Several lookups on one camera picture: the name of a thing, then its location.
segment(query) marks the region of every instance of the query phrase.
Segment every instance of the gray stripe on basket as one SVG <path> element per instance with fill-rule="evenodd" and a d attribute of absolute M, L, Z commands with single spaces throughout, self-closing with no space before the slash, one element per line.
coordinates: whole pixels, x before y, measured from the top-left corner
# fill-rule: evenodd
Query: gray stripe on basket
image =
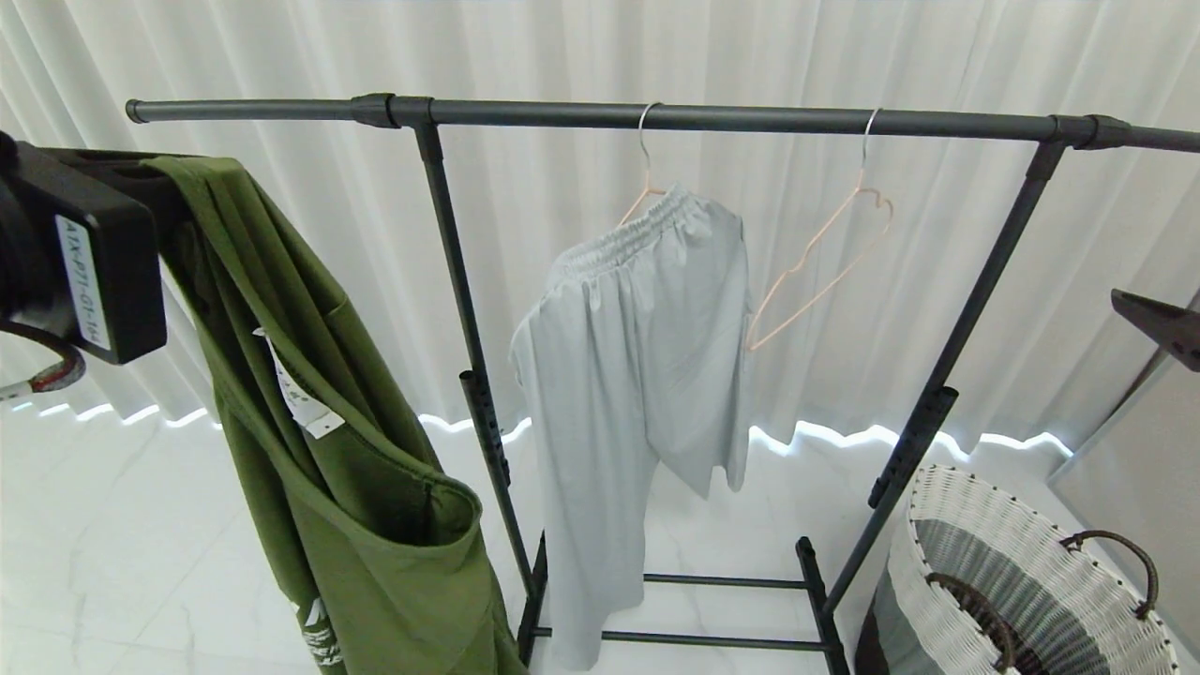
<path fill-rule="evenodd" d="M 1108 659 L 1080 620 L 1004 552 L 942 520 L 914 521 L 935 572 L 978 589 L 1049 673 L 1109 675 Z"/>
<path fill-rule="evenodd" d="M 900 611 L 892 575 L 887 571 L 875 587 L 875 620 L 880 627 L 880 647 L 888 661 L 889 675 L 946 675 L 925 653 L 912 623 Z"/>

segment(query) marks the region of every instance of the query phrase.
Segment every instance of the pants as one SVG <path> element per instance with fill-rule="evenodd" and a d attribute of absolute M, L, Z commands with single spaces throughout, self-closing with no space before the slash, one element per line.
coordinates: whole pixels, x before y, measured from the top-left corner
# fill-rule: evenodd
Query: pants
<path fill-rule="evenodd" d="M 442 472 L 346 293 L 238 162 L 145 163 L 194 215 L 161 223 L 161 253 L 320 671 L 524 675 L 479 498 Z"/>
<path fill-rule="evenodd" d="M 539 446 L 554 658 L 586 670 L 608 614 L 642 601 L 646 506 L 661 461 L 708 496 L 742 486 L 749 312 L 742 221 L 676 186 L 563 253 L 512 339 Z"/>

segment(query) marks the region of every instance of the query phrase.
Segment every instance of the cable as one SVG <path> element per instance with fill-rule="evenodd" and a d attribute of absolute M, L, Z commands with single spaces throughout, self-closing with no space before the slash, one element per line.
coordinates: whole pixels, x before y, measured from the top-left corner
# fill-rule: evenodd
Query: cable
<path fill-rule="evenodd" d="M 88 371 L 88 363 L 83 359 L 79 350 L 53 333 L 7 319 L 0 319 L 0 333 L 8 333 L 37 342 L 62 358 L 59 363 L 24 382 L 0 386 L 0 401 L 66 389 L 78 382 Z"/>

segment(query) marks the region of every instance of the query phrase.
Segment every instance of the rose gold hanger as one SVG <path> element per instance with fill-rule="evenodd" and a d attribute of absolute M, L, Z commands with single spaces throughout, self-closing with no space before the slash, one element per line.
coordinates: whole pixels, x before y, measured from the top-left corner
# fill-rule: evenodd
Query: rose gold hanger
<path fill-rule="evenodd" d="M 767 297 L 763 298 L 762 304 L 758 305 L 758 310 L 754 313 L 754 318 L 750 321 L 750 328 L 746 329 L 746 351 L 752 352 L 758 347 L 762 347 L 763 345 L 767 344 L 768 340 L 778 335 L 779 331 L 791 325 L 792 322 L 794 322 L 796 319 L 800 318 L 800 315 L 806 312 L 814 304 L 816 304 L 817 300 L 821 299 L 822 295 L 828 293 L 830 288 L 833 288 L 839 281 L 841 281 L 841 279 L 846 276 L 846 274 L 850 273 L 850 270 L 853 269 L 856 264 L 858 264 L 858 261 L 863 259 L 863 256 L 865 256 L 871 250 L 871 247 L 875 246 L 875 244 L 878 243 L 878 240 L 882 239 L 884 234 L 887 234 L 888 228 L 892 227 L 892 219 L 895 216 L 895 208 L 892 205 L 892 199 L 883 197 L 883 195 L 874 187 L 863 187 L 863 177 L 866 174 L 866 141 L 871 136 L 871 124 L 875 121 L 875 115 L 877 115 L 881 109 L 882 108 L 876 108 L 875 112 L 871 113 L 871 118 L 866 120 L 866 131 L 865 133 L 863 133 L 863 163 L 858 169 L 858 180 L 854 181 L 854 190 L 851 191 L 850 196 L 846 197 L 846 199 L 841 203 L 840 207 L 838 207 L 836 210 L 834 210 L 833 215 L 829 216 L 829 220 L 827 220 L 826 223 L 821 226 L 821 229 L 817 231 L 817 233 L 812 237 L 812 239 L 809 239 L 809 245 L 804 247 L 804 255 L 800 256 L 800 262 L 796 263 L 796 267 L 793 267 L 792 269 L 779 275 L 779 279 L 775 280 L 775 283 L 770 286 L 770 291 L 767 292 Z M 788 317 L 787 321 L 779 324 L 774 330 L 768 333 L 766 338 L 755 341 L 754 335 L 755 335 L 755 329 L 758 325 L 758 319 L 762 318 L 762 312 L 763 310 L 767 309 L 767 304 L 770 303 L 772 297 L 775 295 L 775 291 L 779 289 L 779 286 L 784 282 L 785 279 L 800 271 L 800 269 L 804 267 L 804 263 L 809 259 L 809 252 L 811 252 L 812 247 L 816 246 L 817 241 L 820 241 L 821 238 L 824 237 L 826 231 L 828 231 L 829 227 L 834 223 L 834 221 L 838 220 L 838 216 L 840 216 L 842 211 L 845 211 L 846 208 L 850 207 L 850 203 L 854 201 L 854 197 L 863 193 L 875 195 L 876 209 L 881 209 L 883 207 L 888 208 L 888 220 L 887 222 L 883 223 L 883 229 L 881 229 L 880 233 L 876 234 L 874 239 L 871 239 L 871 241 L 866 245 L 866 247 L 863 249 L 863 252 L 859 253 L 858 257 L 856 257 L 846 267 L 846 269 L 841 270 L 841 273 L 839 273 L 838 276 L 835 276 L 834 280 L 830 281 L 828 286 L 822 288 L 816 295 L 812 297 L 811 300 L 805 303 L 804 306 L 802 306 L 796 313 Z"/>
<path fill-rule="evenodd" d="M 650 187 L 650 153 L 646 149 L 646 130 L 643 129 L 643 125 L 646 124 L 646 113 L 650 112 L 650 108 L 660 103 L 660 101 L 655 101 L 649 106 L 646 106 L 646 109 L 642 110 L 641 119 L 637 120 L 637 142 L 642 145 L 642 156 L 646 157 L 646 184 L 642 186 L 642 193 L 637 196 L 637 201 L 634 202 L 634 205 L 625 211 L 620 222 L 617 223 L 618 228 L 629 222 L 629 217 L 634 215 L 634 211 L 637 210 L 637 207 L 642 205 L 642 202 L 646 201 L 647 197 L 650 195 L 666 195 L 666 192 L 659 190 L 658 187 Z"/>

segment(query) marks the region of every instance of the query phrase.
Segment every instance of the white curtain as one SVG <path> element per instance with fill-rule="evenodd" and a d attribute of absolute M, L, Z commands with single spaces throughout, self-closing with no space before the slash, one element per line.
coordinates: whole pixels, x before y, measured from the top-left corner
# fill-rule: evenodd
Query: white curtain
<path fill-rule="evenodd" d="M 264 184 L 353 297 L 414 406 L 467 417 L 466 350 L 410 132 L 349 123 L 157 123 L 126 98 L 346 98 L 368 91 L 514 98 L 1105 113 L 1198 129 L 1200 2 L 929 0 L 6 0 L 0 126 L 35 144 L 228 155 Z M 508 341 L 552 259 L 612 228 L 640 190 L 630 131 L 443 127 L 446 165 L 505 428 L 523 404 Z M 854 137 L 647 133 L 659 184 L 745 219 L 757 293 L 851 189 Z M 868 184 L 896 204 L 887 238 L 755 354 L 757 423 L 898 429 L 1021 181 L 1025 143 L 875 138 Z M 1050 431 L 1078 444 L 1153 347 L 1112 287 L 1186 304 L 1200 287 L 1200 159 L 1070 151 L 952 384 L 947 430 Z M 790 316 L 878 231 L 857 204 L 781 289 Z M 186 310 L 172 344 L 95 364 L 76 410 L 206 402 Z M 4 377 L 36 350 L 2 344 Z"/>

